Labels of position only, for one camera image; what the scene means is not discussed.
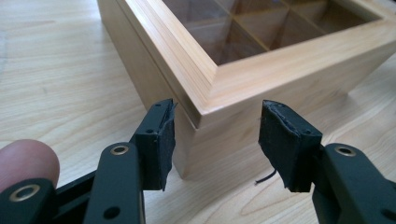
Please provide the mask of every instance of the fingertip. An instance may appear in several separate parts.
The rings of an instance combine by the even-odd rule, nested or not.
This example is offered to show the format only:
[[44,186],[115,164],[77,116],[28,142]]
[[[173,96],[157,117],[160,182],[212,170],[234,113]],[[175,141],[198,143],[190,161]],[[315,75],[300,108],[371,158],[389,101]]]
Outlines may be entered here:
[[47,178],[56,187],[60,165],[55,152],[36,140],[18,140],[0,150],[0,192],[30,178]]

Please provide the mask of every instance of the clamp jaw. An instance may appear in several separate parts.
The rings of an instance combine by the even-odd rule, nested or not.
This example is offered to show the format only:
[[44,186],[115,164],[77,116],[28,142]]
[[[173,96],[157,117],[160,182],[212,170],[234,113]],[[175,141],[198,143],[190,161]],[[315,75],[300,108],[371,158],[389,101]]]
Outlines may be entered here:
[[165,190],[175,148],[175,105],[153,105],[130,142],[103,150],[96,171],[54,189],[24,180],[0,194],[0,223],[145,223],[143,190]]
[[281,103],[263,101],[259,144],[285,188],[309,192],[320,223],[396,223],[396,184],[363,152],[324,147],[322,133]]

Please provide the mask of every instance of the black wire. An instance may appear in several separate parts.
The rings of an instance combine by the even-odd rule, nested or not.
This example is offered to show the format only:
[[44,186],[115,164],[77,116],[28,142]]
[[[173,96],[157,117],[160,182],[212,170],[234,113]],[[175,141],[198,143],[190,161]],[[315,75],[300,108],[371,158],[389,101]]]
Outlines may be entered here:
[[254,186],[257,186],[258,184],[264,182],[265,180],[268,180],[269,178],[273,177],[275,174],[276,174],[276,170],[274,170],[270,175],[266,176],[265,178],[256,180],[256,182],[254,183]]

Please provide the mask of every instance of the light wood surface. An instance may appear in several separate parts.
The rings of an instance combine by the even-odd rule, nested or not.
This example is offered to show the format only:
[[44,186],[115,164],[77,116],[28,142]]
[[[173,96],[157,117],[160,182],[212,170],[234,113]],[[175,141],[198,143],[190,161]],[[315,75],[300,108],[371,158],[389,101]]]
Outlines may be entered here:
[[[305,111],[323,144],[362,149],[393,181],[395,73],[393,55],[348,95]],[[46,142],[61,161],[60,186],[94,170],[101,151],[129,140],[146,113],[93,0],[0,2],[0,102],[0,147]],[[254,187],[271,172],[256,144],[184,180],[173,169],[166,192],[145,192],[147,221],[316,223],[310,194],[289,193],[278,175]]]

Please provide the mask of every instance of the wooden table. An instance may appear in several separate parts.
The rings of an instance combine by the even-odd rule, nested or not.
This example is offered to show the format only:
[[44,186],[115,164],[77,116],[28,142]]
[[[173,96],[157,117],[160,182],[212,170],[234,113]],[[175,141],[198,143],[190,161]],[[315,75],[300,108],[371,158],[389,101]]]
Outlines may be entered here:
[[[381,4],[396,12],[396,5]],[[345,97],[304,116],[323,144],[362,149],[396,181],[396,54]],[[43,141],[61,161],[59,186],[96,168],[108,145],[128,141],[146,110],[101,23],[94,0],[0,3],[0,147]],[[310,194],[283,189],[257,145],[146,191],[148,223],[316,223]]]

